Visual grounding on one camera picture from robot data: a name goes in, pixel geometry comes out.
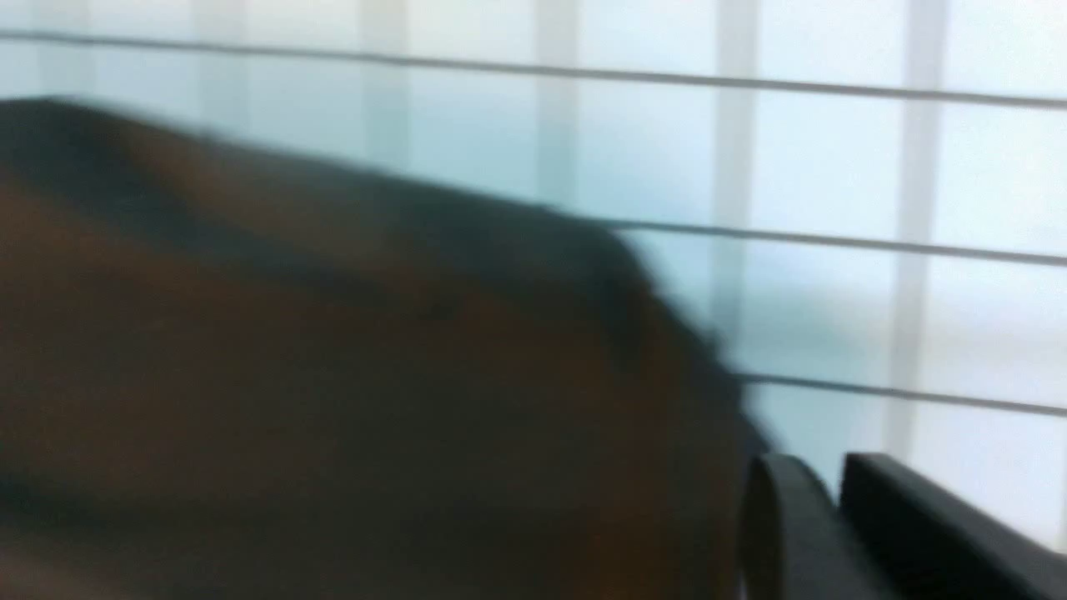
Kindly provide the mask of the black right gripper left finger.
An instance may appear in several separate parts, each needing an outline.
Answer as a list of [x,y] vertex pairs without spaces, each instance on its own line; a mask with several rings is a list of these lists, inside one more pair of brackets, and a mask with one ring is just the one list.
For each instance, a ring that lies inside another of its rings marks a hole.
[[811,467],[786,453],[752,461],[739,557],[747,599],[874,599],[865,551]]

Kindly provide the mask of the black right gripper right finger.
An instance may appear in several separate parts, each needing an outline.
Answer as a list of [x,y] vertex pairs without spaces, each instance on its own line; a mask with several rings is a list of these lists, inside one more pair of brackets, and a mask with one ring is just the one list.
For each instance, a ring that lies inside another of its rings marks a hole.
[[903,599],[1064,599],[1064,555],[885,453],[847,453],[839,510]]

